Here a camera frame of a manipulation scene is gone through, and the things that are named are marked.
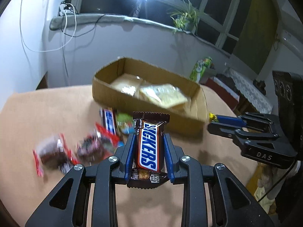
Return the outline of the white gloved right hand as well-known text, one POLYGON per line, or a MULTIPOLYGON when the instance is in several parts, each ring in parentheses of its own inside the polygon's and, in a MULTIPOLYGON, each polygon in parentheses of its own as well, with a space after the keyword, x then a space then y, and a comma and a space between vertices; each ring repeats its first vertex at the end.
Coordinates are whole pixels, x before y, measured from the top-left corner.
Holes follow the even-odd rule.
POLYGON ((277 186, 274 187, 270 192, 270 188, 283 177, 288 169, 278 169, 262 163, 259 163, 258 165, 261 167, 261 174, 258 176, 257 189, 254 193, 254 197, 257 201, 259 201, 265 195, 265 193, 268 193, 259 204, 266 213, 269 213, 270 207, 274 203, 275 197, 280 192, 283 183, 286 179, 291 178, 298 173, 301 162, 297 161, 288 175, 282 179, 281 182, 277 184, 277 186))

